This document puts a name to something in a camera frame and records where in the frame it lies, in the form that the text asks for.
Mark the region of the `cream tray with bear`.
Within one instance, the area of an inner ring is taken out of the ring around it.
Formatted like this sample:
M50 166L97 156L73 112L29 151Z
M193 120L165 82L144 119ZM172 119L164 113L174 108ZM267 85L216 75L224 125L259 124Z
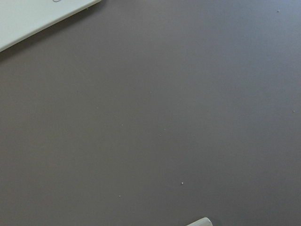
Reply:
M2 0L0 50L99 3L98 0Z

